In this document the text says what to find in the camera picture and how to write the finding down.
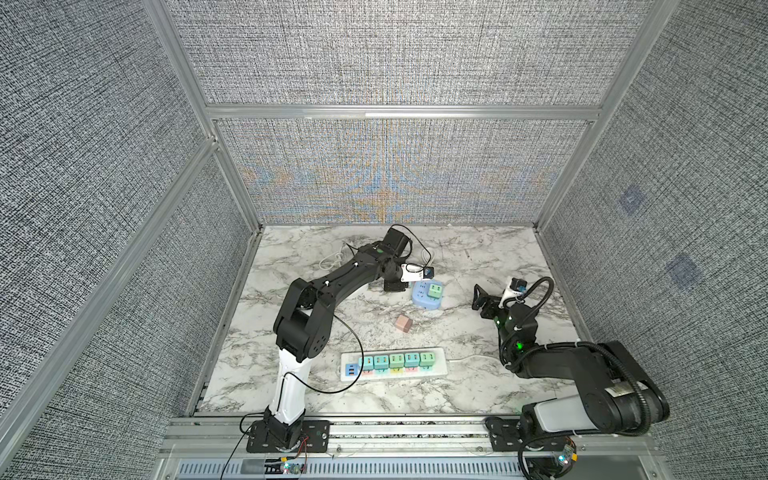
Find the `teal adapter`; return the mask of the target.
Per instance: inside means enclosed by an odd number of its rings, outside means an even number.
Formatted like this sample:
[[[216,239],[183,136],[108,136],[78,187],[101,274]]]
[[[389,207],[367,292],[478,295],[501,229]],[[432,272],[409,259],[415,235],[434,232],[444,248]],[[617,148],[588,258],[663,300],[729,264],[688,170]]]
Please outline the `teal adapter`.
[[[419,352],[407,352],[404,354],[404,367],[416,368],[420,366],[421,355]]]
[[[415,295],[418,298],[423,298],[427,295],[429,286],[427,284],[419,284],[415,290]]]
[[[375,355],[373,365],[375,370],[387,370],[390,368],[390,357],[388,355]]]
[[[374,358],[371,356],[361,357],[358,364],[362,371],[372,371],[374,369]]]

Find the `blue square power strip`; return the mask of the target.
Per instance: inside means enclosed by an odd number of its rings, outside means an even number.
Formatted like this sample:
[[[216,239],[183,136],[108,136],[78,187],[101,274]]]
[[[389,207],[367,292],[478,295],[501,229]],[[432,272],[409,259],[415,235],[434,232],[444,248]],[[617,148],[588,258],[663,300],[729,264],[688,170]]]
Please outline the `blue square power strip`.
[[[441,306],[444,285],[436,280],[421,280],[413,283],[411,299],[414,305],[426,310]]]

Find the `green adapter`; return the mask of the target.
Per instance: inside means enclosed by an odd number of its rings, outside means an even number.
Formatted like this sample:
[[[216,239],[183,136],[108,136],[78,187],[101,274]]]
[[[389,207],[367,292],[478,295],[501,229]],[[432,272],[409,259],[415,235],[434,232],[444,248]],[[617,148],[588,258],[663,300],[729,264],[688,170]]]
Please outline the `green adapter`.
[[[402,369],[405,366],[405,355],[402,353],[393,353],[389,355],[390,369]]]
[[[427,296],[435,300],[441,299],[443,296],[443,286],[436,283],[430,284],[427,291]]]

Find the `green adapter lowest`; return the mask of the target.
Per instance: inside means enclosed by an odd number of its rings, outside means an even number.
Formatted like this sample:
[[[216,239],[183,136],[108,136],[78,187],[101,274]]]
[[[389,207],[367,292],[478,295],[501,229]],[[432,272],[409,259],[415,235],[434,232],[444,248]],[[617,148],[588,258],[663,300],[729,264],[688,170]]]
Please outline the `green adapter lowest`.
[[[420,352],[419,353],[419,366],[420,367],[432,367],[436,362],[436,357],[433,352]]]

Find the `long white power strip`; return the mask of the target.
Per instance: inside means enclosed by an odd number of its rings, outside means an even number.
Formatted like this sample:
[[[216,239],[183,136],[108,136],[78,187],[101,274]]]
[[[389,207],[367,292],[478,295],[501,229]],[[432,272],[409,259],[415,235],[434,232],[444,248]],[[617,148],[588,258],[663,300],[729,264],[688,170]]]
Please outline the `long white power strip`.
[[[442,348],[342,353],[339,378],[344,383],[443,377],[448,362]]]

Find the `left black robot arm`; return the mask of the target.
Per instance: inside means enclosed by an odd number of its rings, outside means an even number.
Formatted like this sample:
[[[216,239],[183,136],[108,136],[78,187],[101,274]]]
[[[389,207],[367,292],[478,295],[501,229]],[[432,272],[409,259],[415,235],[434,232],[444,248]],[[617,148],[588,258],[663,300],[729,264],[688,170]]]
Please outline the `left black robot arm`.
[[[273,399],[260,417],[241,425],[248,452],[290,452],[304,445],[307,393],[338,395],[350,389],[312,386],[313,362],[327,346],[336,321],[350,327],[336,314],[342,301],[378,280],[402,282],[413,243],[401,225],[392,225],[381,240],[353,247],[352,257],[337,269],[289,285],[273,325],[279,360]]]

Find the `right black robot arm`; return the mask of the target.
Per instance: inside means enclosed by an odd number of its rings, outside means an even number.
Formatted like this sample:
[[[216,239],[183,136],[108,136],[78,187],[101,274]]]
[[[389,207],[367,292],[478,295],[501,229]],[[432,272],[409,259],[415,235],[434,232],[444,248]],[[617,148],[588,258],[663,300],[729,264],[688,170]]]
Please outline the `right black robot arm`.
[[[537,316],[555,289],[545,276],[528,284],[513,277],[499,296],[480,285],[471,307],[494,323],[498,359],[522,379],[570,380],[575,394],[523,406],[511,438],[521,474],[527,479],[560,479],[576,461],[575,437],[640,437],[667,420],[670,406],[659,387],[618,342],[537,340]]]

